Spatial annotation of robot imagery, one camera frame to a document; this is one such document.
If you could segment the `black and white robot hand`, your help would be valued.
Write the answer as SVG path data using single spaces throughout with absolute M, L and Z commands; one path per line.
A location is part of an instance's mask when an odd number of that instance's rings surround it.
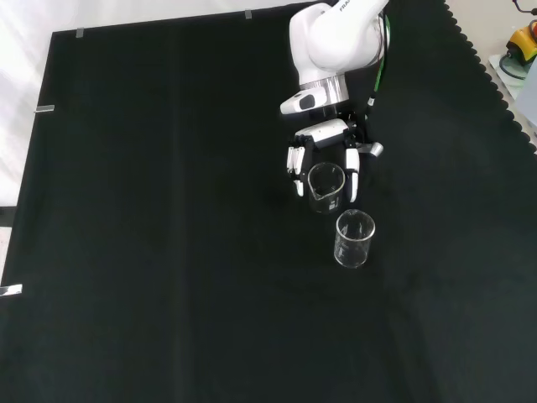
M 314 152 L 341 145 L 344 148 L 343 171 L 350 180 L 350 184 L 346 185 L 347 197 L 350 203 L 357 200 L 360 155 L 379 156 L 383 152 L 383 146 L 380 143 L 360 142 L 357 139 L 358 133 L 366 138 L 365 132 L 357 126 L 356 117 L 352 113 L 347 117 L 342 115 L 295 133 L 288 147 L 286 170 L 295 184 L 298 196 L 305 195 L 307 175 L 313 166 Z

